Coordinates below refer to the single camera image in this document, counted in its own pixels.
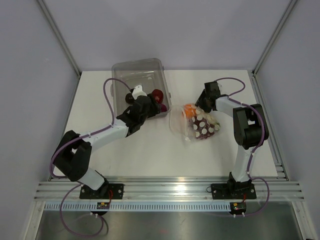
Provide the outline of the fake dark red apple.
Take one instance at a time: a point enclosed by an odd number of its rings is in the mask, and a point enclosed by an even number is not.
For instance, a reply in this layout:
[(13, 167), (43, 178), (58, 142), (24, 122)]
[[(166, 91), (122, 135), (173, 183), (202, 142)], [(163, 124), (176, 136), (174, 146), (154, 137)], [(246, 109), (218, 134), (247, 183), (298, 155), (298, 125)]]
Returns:
[(163, 103), (164, 93), (160, 89), (154, 89), (151, 94), (157, 103), (159, 104)]

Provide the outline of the fake purple onion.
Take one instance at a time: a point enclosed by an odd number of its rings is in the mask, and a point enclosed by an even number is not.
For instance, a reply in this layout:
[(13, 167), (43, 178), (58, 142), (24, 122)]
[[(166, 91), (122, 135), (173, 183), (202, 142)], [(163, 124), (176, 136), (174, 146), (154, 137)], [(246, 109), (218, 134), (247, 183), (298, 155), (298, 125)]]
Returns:
[(161, 113), (164, 113), (164, 112), (167, 111), (166, 105), (164, 105), (164, 104), (161, 103), (159, 106), (160, 106), (160, 112), (161, 112)]

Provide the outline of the fake orange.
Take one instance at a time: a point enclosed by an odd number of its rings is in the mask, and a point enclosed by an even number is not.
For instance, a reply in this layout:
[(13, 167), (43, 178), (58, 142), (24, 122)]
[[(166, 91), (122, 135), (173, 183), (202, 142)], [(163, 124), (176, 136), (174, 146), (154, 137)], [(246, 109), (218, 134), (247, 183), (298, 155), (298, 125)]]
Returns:
[(185, 104), (183, 106), (183, 110), (187, 119), (191, 119), (192, 117), (197, 116), (197, 113), (196, 113), (197, 107), (194, 104), (191, 104), (191, 103)]

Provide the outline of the clear zip top bag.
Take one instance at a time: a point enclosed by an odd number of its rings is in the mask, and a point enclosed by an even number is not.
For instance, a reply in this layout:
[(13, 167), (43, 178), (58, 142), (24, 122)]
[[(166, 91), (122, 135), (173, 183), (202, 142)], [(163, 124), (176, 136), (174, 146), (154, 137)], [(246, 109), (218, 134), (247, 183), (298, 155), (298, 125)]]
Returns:
[(169, 128), (186, 142), (201, 141), (220, 131), (220, 123), (210, 113), (193, 103), (174, 105), (169, 116)]

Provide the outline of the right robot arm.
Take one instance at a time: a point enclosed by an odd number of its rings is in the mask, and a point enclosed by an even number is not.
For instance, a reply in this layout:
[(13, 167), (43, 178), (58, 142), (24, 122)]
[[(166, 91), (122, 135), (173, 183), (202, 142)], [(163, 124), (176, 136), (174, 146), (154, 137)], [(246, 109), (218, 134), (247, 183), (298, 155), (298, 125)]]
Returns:
[(248, 105), (232, 98), (246, 87), (243, 81), (237, 81), (242, 84), (242, 88), (229, 95), (221, 94), (217, 80), (205, 83), (204, 90), (195, 103), (206, 113), (218, 111), (232, 117), (233, 135), (238, 150), (234, 168), (229, 173), (226, 187), (222, 189), (232, 198), (239, 198), (245, 191), (251, 190), (251, 165), (255, 153), (269, 137), (262, 106)]

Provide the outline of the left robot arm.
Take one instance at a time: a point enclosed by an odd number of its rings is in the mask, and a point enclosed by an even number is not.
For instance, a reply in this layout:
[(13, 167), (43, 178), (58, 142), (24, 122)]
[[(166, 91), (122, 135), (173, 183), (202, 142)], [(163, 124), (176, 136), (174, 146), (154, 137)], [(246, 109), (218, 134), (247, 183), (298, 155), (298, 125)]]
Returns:
[(51, 158), (56, 167), (71, 182), (78, 182), (89, 195), (82, 199), (106, 199), (112, 196), (109, 181), (98, 171), (89, 167), (94, 151), (139, 131), (146, 119), (161, 112), (152, 94), (138, 96), (133, 105), (113, 118), (106, 127), (84, 135), (70, 130), (64, 134)]

